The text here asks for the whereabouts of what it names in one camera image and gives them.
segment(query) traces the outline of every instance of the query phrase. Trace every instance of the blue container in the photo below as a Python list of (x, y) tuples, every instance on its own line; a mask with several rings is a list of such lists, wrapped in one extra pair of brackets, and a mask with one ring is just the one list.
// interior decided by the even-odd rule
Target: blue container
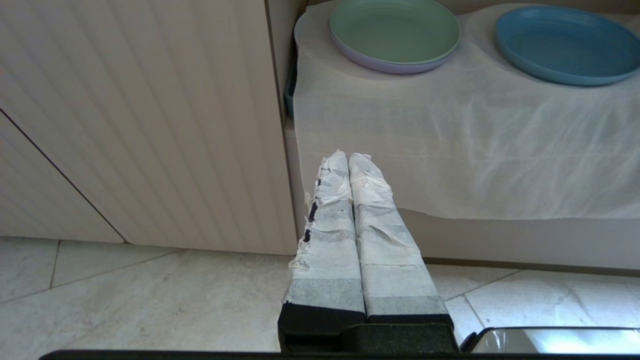
[(640, 40), (592, 13), (555, 6), (520, 8), (504, 14), (495, 32), (507, 60), (555, 83), (604, 85), (640, 69)]
[(289, 76), (284, 86), (284, 104), (287, 106), (287, 112), (293, 119), (293, 94), (296, 92), (296, 82), (298, 81), (298, 51), (293, 52), (291, 56), (291, 65), (289, 65)]

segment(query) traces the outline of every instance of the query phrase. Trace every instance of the wooden panel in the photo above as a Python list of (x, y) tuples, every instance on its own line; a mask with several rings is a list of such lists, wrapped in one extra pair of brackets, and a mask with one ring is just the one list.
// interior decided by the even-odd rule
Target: wooden panel
[(0, 169), (0, 236), (122, 242), (1, 113)]
[(294, 253), (264, 1), (1, 9), (1, 105), (126, 240)]

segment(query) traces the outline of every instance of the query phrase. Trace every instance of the tile floor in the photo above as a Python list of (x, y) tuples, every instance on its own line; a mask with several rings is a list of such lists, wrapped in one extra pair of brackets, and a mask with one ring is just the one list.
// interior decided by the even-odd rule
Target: tile floor
[[(0, 239), (0, 359), (61, 348), (279, 351), (287, 256)], [(429, 265), (461, 341), (483, 327), (640, 327), (640, 279)]]

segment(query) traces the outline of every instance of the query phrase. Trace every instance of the stacked plates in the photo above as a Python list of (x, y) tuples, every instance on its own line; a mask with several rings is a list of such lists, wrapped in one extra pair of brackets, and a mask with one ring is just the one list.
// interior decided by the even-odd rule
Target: stacked plates
[(440, 66), (460, 42), (455, 16), (434, 0), (343, 0), (329, 29), (350, 60), (392, 74)]

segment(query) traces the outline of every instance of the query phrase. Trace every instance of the white cloth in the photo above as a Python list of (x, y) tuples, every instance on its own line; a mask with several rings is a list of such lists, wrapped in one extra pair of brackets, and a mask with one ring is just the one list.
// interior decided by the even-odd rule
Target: white cloth
[[(440, 68), (383, 74), (334, 48), (334, 6), (309, 6), (301, 29), (294, 121), (305, 191), (340, 148), (374, 156), (399, 208), (437, 217), (640, 218), (639, 74), (579, 88), (520, 72), (493, 36), (522, 4), (458, 17), (463, 38)], [(640, 34), (640, 16), (613, 18)]]

